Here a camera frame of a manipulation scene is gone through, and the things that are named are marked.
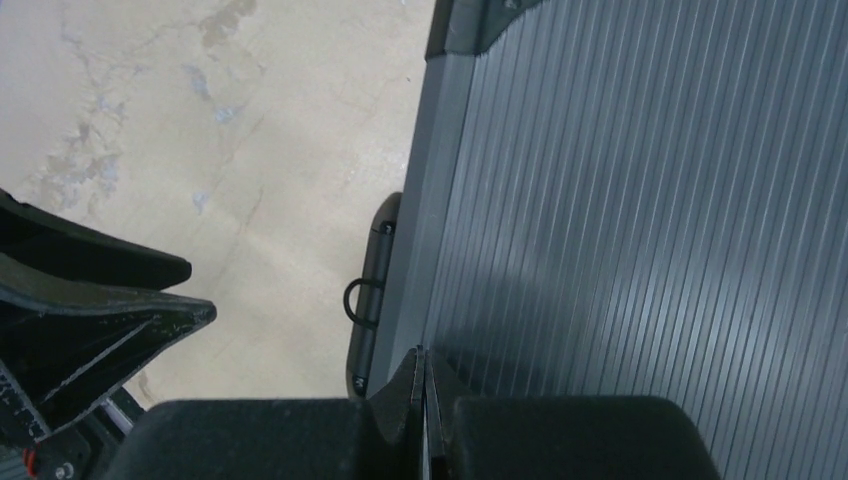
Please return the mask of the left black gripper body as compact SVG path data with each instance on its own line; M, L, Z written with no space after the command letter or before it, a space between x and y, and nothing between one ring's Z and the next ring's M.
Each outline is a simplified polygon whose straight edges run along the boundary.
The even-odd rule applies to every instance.
M125 448L146 410L126 384L144 362L20 370L1 362L3 479L136 479Z

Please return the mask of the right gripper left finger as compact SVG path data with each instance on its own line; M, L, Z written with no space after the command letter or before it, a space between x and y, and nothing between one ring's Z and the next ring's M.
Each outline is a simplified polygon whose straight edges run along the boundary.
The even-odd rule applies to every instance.
M144 414L108 479L415 479L424 351L368 399L181 400Z

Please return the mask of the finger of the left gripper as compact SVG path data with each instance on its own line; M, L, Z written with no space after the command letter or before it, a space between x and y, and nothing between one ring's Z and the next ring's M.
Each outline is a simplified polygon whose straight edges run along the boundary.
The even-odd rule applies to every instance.
M3 256L2 430L67 429L215 317L206 300L69 281Z
M1 192L1 253L71 281L162 291L187 281L187 260L63 219Z

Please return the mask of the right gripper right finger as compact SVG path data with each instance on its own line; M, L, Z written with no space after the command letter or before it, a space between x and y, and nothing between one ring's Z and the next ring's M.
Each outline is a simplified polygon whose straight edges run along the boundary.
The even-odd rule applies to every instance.
M717 479L698 429L654 396L485 397L425 357L435 479Z

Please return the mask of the black poker set case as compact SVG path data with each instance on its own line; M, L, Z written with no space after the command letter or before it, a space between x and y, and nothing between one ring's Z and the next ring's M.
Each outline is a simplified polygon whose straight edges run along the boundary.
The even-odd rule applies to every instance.
M847 5L439 1L346 380L653 395L728 479L847 475Z

